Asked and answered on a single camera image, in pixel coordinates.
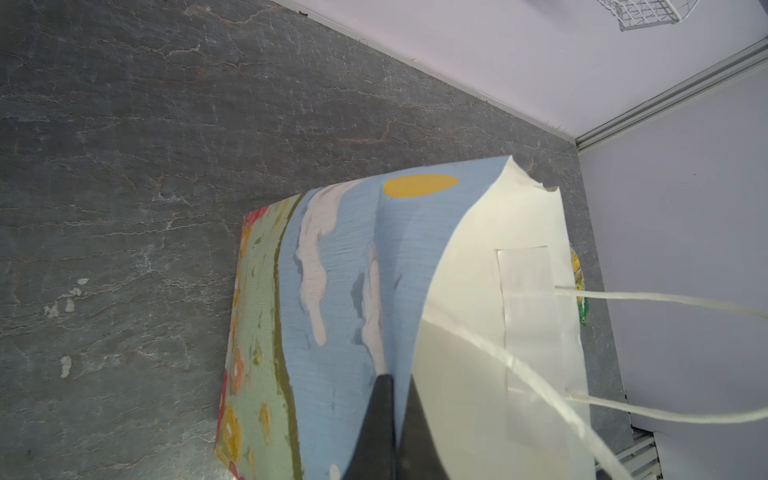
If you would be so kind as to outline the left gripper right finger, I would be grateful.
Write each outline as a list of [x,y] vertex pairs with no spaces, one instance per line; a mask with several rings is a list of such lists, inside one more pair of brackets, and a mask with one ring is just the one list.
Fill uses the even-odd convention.
[[395,472],[397,479],[449,479],[435,447],[414,378],[410,380]]

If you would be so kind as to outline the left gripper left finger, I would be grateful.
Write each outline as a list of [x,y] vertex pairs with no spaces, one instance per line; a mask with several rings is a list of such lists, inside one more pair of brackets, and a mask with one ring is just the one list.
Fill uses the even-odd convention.
[[391,375],[377,376],[344,480],[395,478],[394,387]]

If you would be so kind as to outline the illustrated paper gift bag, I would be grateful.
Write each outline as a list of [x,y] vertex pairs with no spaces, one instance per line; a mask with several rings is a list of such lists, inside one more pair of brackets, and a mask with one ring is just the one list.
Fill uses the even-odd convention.
[[243,219],[214,443],[233,479],[343,479],[377,376],[449,479],[633,479],[593,429],[561,194],[510,157],[329,185]]

